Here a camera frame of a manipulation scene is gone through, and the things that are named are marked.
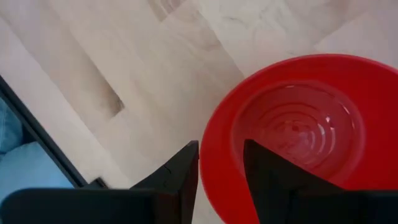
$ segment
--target red bowl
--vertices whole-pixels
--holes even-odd
[[[344,189],[398,189],[398,72],[349,55],[309,55],[245,79],[209,120],[205,192],[226,223],[258,223],[243,142],[254,139]]]

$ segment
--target black frame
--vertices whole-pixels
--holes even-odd
[[[4,224],[189,224],[198,187],[198,152],[198,141],[190,141],[155,172],[126,190],[14,192],[0,207],[0,219]]]
[[[77,171],[75,166],[68,160],[66,155],[57,146],[45,129],[35,119],[25,104],[14,93],[11,87],[0,75],[0,97],[7,103],[8,107],[15,113],[27,132],[43,147],[46,153],[72,183],[75,188],[84,187],[88,183]]]
[[[398,223],[396,190],[342,189],[254,140],[245,140],[243,154],[259,223]]]

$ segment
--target light wood floor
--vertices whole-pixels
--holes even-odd
[[[237,83],[322,52],[398,67],[395,0],[0,0],[0,74],[87,181],[125,188]],[[199,184],[194,223],[222,223]]]

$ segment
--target black object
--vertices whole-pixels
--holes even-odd
[[[108,189],[108,187],[101,178],[97,178],[93,180],[90,184],[84,186],[83,189],[98,190],[98,189]]]
[[[0,208],[2,224],[191,223],[198,184],[192,141],[130,190],[21,190]]]
[[[398,223],[397,191],[345,191],[253,140],[244,167],[260,223]]]

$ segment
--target blue fabric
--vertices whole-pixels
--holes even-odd
[[[26,188],[73,188],[37,142],[22,145],[23,128],[0,99],[0,204]]]
[[[8,152],[0,162],[0,202],[9,194],[26,188],[73,188],[37,142]]]
[[[0,98],[0,161],[5,153],[22,144],[22,123]]]

